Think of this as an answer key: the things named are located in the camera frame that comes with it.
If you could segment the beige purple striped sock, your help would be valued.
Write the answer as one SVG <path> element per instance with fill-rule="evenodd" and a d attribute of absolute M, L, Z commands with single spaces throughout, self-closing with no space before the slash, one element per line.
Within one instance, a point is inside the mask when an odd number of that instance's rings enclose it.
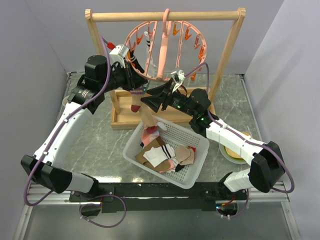
<path fill-rule="evenodd" d="M 158 130 L 158 125 L 154 119 L 149 107 L 141 102 L 141 98 L 145 96 L 144 89 L 142 86 L 131 90 L 131 111 L 134 113 L 139 112 L 141 120 L 143 122 L 144 129 L 148 134 L 153 134 Z"/>

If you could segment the white plastic basket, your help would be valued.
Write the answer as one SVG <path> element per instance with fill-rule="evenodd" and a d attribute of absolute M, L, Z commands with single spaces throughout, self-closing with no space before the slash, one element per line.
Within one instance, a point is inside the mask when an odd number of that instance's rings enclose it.
<path fill-rule="evenodd" d="M 123 157 L 171 184 L 192 188 L 207 157 L 209 141 L 173 122 L 155 119 L 158 130 L 152 134 L 139 123 L 123 150 Z"/>

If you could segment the pink round clip hanger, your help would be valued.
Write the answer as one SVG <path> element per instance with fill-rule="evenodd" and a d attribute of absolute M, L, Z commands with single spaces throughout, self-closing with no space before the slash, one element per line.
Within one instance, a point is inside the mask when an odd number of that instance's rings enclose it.
<path fill-rule="evenodd" d="M 133 67 L 134 70 L 140 76 L 147 79 L 148 81 L 164 82 L 167 80 L 167 78 L 165 77 L 165 66 L 166 66 L 166 60 L 167 60 L 167 53 L 169 49 L 170 36 L 175 36 L 179 34 L 178 50 L 177 50 L 177 57 L 176 57 L 176 63 L 175 63 L 176 68 L 180 66 L 183 42 L 187 41 L 190 37 L 193 36 L 190 33 L 190 30 L 194 31 L 195 33 L 195 42 L 194 42 L 193 48 L 195 50 L 196 49 L 199 50 L 199 54 L 198 54 L 199 63 L 200 64 L 204 63 L 207 56 L 208 46 L 203 34 L 194 25 L 192 25 L 191 23 L 185 20 L 169 21 L 169 13 L 170 13 L 170 9 L 168 8 L 163 13 L 161 44 L 159 49 L 158 65 L 156 65 L 157 70 L 153 71 L 151 69 L 148 69 L 149 67 L 148 65 L 146 65 L 147 57 L 145 61 L 144 73 L 140 73 L 137 69 Z M 148 32 L 151 36 L 151 48 L 153 52 L 157 27 L 158 27 L 157 20 L 145 21 L 139 24 L 129 33 L 124 44 L 127 47 L 129 47 L 129 50 L 135 52 L 136 47 L 141 43 L 143 39 L 146 38 L 144 32 Z M 125 59 L 129 63 L 131 63 L 129 52 L 126 55 Z"/>

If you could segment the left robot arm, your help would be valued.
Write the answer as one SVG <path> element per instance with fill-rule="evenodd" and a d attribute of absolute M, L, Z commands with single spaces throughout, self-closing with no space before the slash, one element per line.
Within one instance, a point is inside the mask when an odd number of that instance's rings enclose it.
<path fill-rule="evenodd" d="M 122 88 L 136 90 L 147 80 L 136 73 L 130 63 L 108 65 L 103 55 L 90 56 L 84 74 L 70 93 L 64 111 L 49 137 L 32 155 L 24 155 L 21 165 L 29 180 L 58 194 L 81 192 L 87 201 L 99 195 L 99 182 L 94 177 L 73 173 L 62 168 L 66 155 L 86 122 L 105 100 L 105 93 Z"/>

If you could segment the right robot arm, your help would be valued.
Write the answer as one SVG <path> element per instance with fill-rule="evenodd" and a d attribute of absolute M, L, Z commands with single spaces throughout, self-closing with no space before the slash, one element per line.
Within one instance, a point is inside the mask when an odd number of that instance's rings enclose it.
<path fill-rule="evenodd" d="M 226 174 L 219 186 L 219 195 L 230 199 L 237 191 L 255 188 L 268 193 L 284 175 L 285 168 L 280 147 L 270 141 L 264 143 L 241 133 L 227 125 L 222 119 L 209 111 L 211 101 L 206 90 L 194 89 L 189 96 L 174 89 L 174 80 L 156 88 L 149 89 L 141 102 L 154 112 L 172 107 L 191 117 L 192 130 L 203 137 L 215 141 L 238 154 L 249 168 Z"/>

